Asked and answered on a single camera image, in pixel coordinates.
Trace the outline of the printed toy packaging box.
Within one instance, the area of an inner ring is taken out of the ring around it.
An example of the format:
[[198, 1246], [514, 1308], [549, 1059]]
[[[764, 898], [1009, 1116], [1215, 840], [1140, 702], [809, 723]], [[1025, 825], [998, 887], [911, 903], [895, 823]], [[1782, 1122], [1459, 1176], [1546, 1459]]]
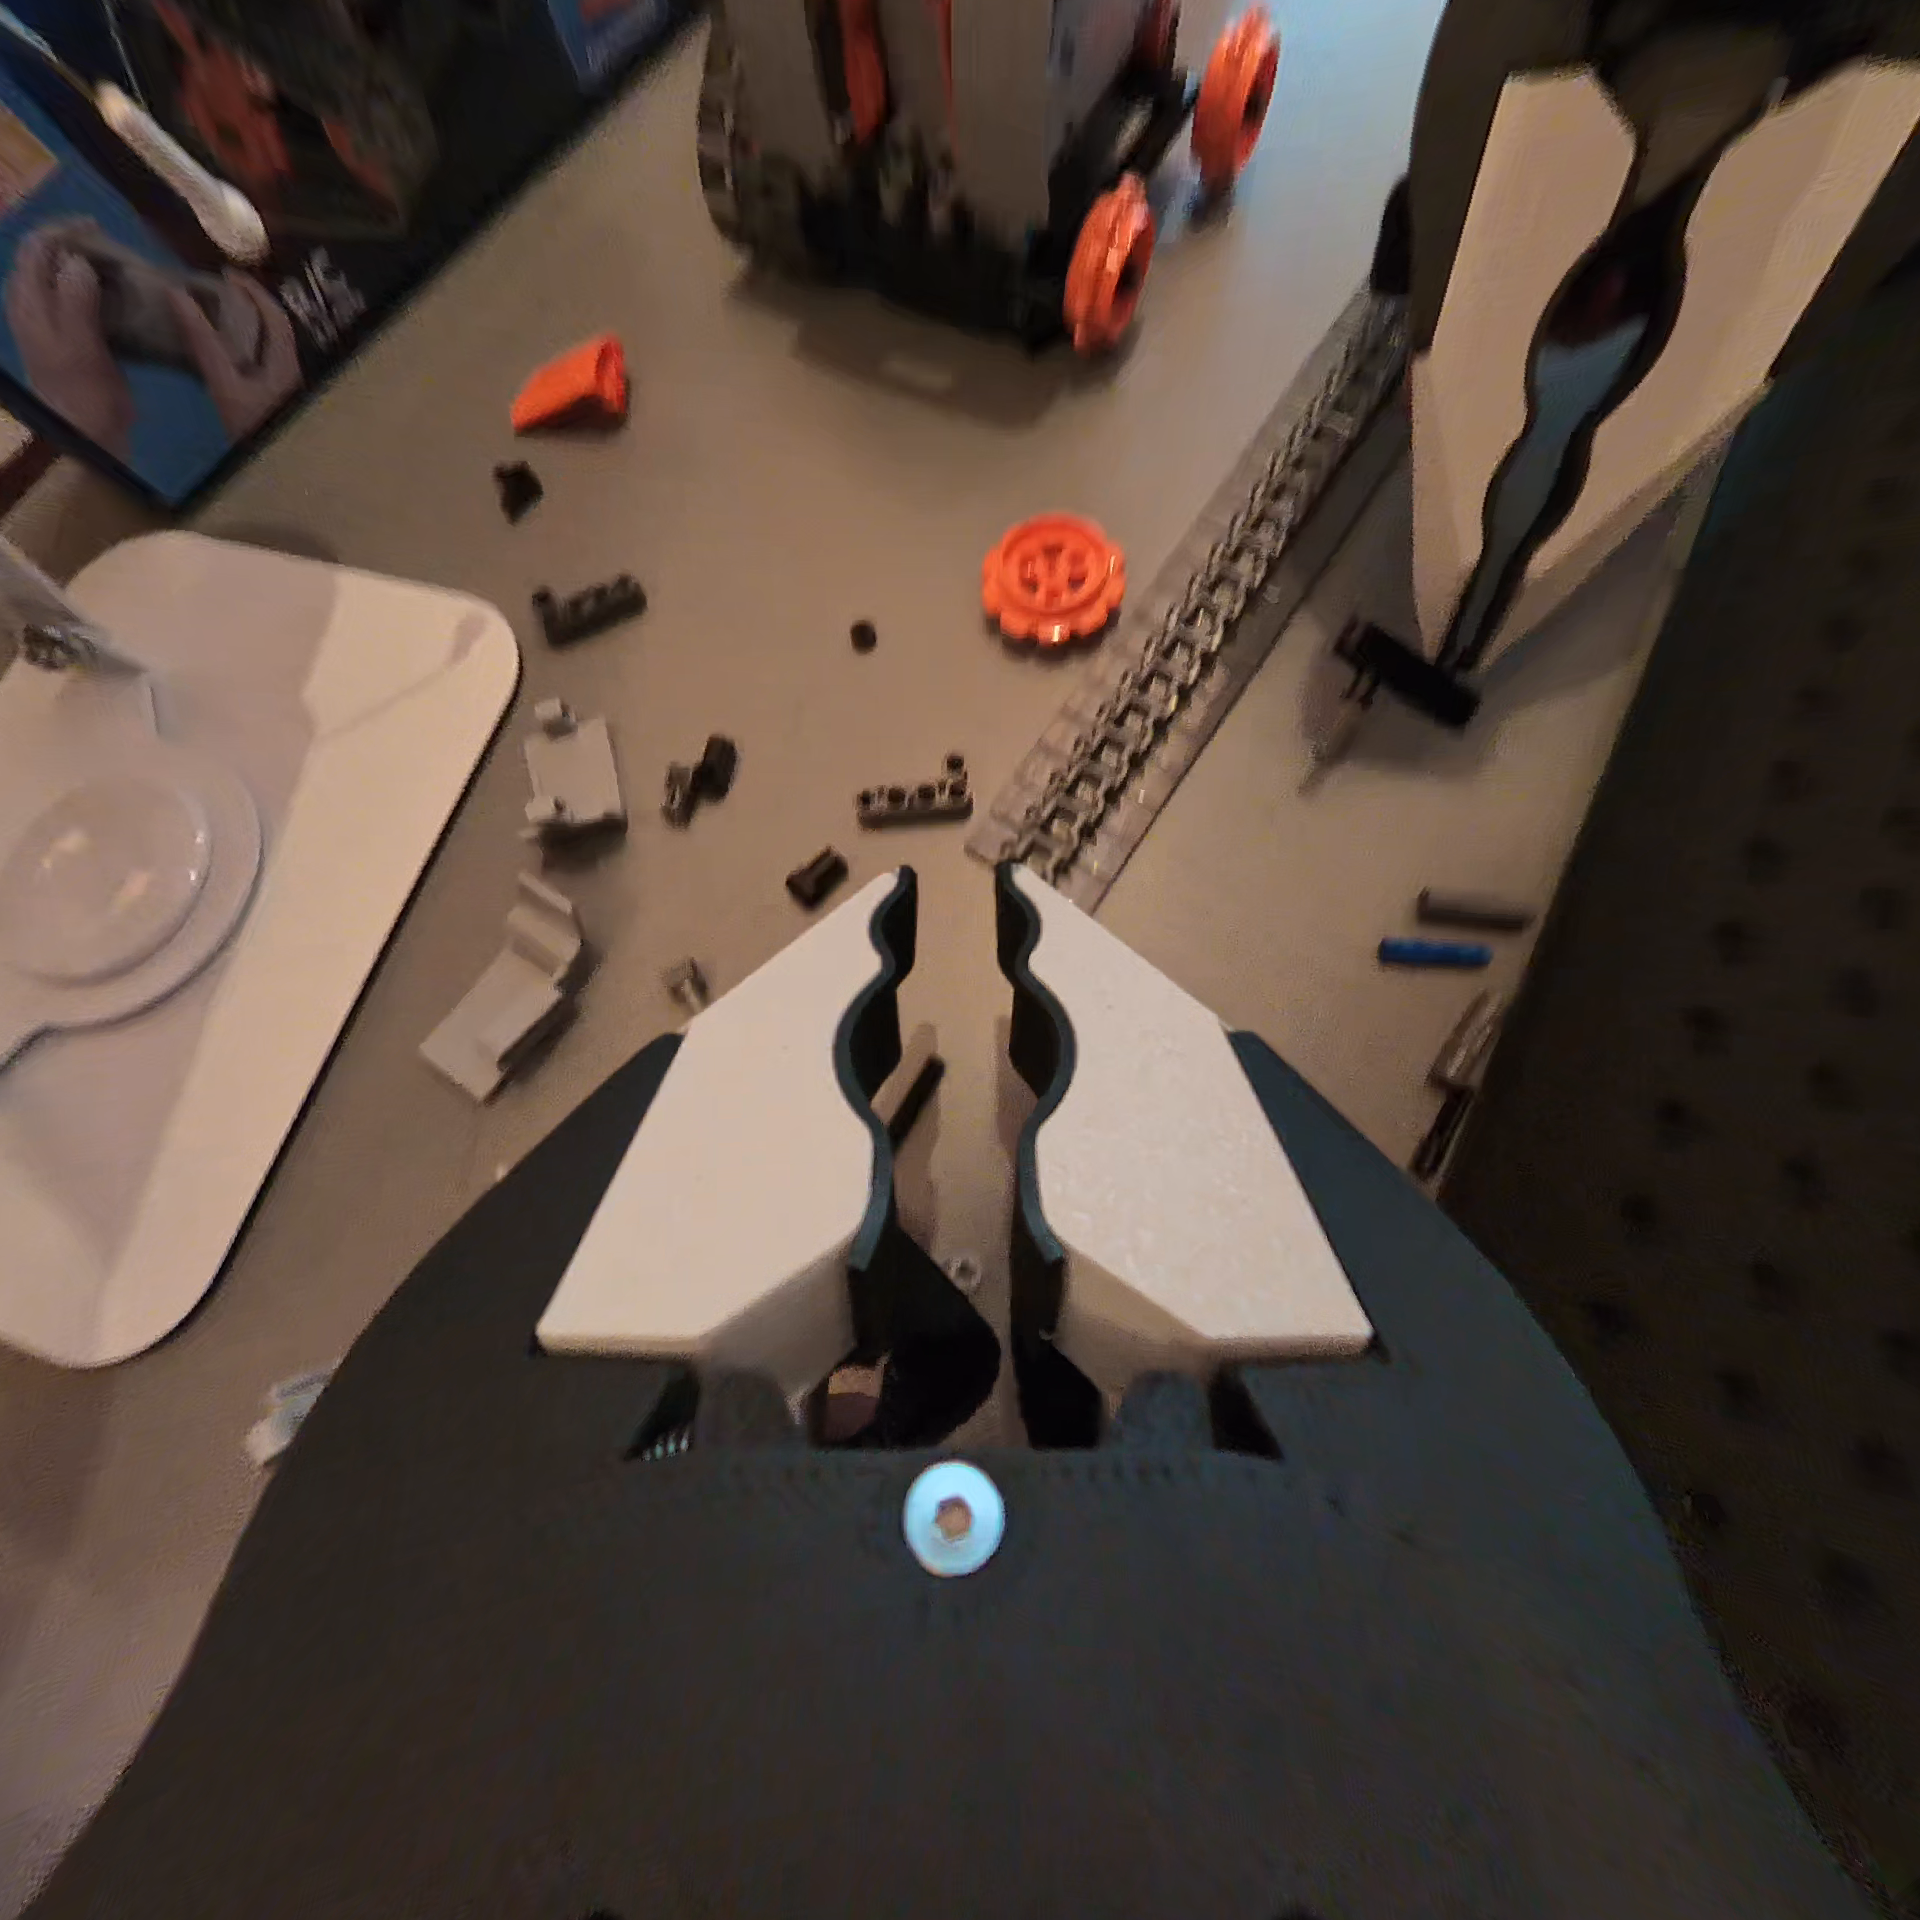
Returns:
[[198, 497], [694, 12], [4, 4], [4, 414]]

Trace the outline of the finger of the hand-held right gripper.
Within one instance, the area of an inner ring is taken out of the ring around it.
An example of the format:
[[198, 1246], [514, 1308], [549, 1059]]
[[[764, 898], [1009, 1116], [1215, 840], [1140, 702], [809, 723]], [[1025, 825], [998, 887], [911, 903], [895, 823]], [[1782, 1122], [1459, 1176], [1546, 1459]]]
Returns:
[[1492, 638], [1543, 539], [1596, 372], [1548, 346], [1567, 280], [1615, 220], [1637, 138], [1591, 65], [1427, 84], [1409, 159], [1410, 585], [1425, 650]]
[[[1916, 65], [1855, 60], [1786, 106], [1764, 104], [1716, 150], [1681, 216], [1677, 304], [1649, 320], [1650, 360], [1621, 368], [1621, 399], [1575, 425], [1543, 539], [1505, 579], [1492, 638], [1457, 650], [1459, 672], [1555, 614], [1739, 425], [1914, 139], [1916, 115]], [[1649, 156], [1633, 134], [1637, 159], [1598, 248]]]

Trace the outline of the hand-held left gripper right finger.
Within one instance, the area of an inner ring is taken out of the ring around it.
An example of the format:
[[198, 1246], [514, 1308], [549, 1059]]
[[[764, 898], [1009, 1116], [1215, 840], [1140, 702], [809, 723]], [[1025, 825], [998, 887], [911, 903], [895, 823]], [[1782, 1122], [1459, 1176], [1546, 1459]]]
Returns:
[[1018, 1345], [1101, 1400], [1153, 1375], [1349, 1360], [1377, 1328], [1239, 1035], [1044, 882], [994, 873], [1014, 1142]]

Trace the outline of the dark grey long bent liftarm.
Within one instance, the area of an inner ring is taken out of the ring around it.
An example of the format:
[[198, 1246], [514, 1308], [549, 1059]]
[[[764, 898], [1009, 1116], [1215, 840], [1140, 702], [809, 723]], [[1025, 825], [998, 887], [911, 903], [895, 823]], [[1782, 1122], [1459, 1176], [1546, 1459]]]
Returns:
[[969, 763], [961, 752], [948, 752], [925, 779], [882, 782], [854, 793], [854, 825], [865, 832], [965, 823], [971, 814]]

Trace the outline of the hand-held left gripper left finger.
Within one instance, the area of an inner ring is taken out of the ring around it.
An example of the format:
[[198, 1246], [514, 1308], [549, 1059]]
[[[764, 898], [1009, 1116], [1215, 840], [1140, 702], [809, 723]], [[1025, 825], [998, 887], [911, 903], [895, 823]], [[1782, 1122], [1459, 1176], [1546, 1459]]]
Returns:
[[919, 878], [891, 868], [694, 1015], [534, 1337], [543, 1353], [828, 1375], [894, 1210]]

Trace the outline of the toy vehicle with orange wheels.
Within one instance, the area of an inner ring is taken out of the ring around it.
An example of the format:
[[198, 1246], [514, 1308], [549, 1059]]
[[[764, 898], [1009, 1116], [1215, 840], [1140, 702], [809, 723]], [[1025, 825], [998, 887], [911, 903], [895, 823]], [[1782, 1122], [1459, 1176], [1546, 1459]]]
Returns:
[[1237, 14], [1179, 58], [1175, 3], [710, 4], [698, 163], [757, 271], [846, 281], [1028, 350], [1126, 346], [1158, 242], [1148, 186], [1185, 138], [1234, 193], [1281, 78]]

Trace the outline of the orange curved toy piece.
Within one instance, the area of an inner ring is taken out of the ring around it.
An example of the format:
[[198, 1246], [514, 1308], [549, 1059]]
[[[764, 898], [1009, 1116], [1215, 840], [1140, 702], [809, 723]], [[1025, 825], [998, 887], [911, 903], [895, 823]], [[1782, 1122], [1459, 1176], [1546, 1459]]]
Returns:
[[534, 368], [513, 399], [517, 436], [563, 427], [614, 427], [630, 412], [623, 344], [613, 332], [590, 337]]

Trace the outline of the dark grey short bent liftarm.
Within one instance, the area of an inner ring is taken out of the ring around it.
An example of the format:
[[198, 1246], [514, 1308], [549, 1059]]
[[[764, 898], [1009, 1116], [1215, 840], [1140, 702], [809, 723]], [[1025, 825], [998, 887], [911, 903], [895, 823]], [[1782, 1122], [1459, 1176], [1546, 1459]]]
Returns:
[[635, 576], [620, 572], [566, 592], [534, 587], [530, 607], [543, 644], [563, 651], [643, 617], [649, 599]]

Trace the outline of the dark studded panel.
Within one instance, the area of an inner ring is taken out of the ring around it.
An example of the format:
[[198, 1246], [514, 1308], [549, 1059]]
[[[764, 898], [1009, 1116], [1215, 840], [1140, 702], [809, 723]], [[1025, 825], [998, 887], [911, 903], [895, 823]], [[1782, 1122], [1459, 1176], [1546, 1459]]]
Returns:
[[1916, 256], [1726, 458], [1445, 1207], [1819, 1835], [1916, 1916]]

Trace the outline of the light grey holed curved panel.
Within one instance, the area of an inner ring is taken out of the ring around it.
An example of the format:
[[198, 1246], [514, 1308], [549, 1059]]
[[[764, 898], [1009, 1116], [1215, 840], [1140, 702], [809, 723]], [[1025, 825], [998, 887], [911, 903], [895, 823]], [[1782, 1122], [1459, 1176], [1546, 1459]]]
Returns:
[[485, 1107], [571, 1019], [590, 971], [579, 907], [532, 871], [517, 878], [502, 946], [419, 1042], [419, 1059]]

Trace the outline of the small clear plastic bag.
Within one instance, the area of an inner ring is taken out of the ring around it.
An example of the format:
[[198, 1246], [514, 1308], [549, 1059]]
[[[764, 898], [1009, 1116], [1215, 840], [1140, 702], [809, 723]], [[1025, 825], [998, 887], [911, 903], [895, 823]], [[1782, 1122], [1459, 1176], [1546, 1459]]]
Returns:
[[318, 1367], [287, 1376], [265, 1392], [260, 1414], [244, 1436], [244, 1454], [254, 1471], [265, 1473], [283, 1459], [333, 1375], [333, 1364]]

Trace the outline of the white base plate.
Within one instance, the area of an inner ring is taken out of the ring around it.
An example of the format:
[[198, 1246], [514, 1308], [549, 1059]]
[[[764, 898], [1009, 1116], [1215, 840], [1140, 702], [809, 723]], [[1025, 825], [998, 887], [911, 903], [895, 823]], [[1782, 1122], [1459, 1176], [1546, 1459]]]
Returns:
[[220, 1278], [522, 678], [451, 587], [194, 532], [4, 547], [3, 1340], [103, 1369]]

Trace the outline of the orange gear-edged wheel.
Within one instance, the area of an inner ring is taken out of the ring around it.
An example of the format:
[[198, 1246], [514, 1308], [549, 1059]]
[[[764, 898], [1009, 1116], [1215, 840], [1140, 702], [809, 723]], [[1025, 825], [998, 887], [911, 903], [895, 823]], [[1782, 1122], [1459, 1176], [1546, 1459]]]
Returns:
[[1122, 547], [1099, 523], [1046, 512], [1010, 526], [980, 563], [980, 614], [1001, 641], [1063, 650], [1101, 636], [1126, 592]]

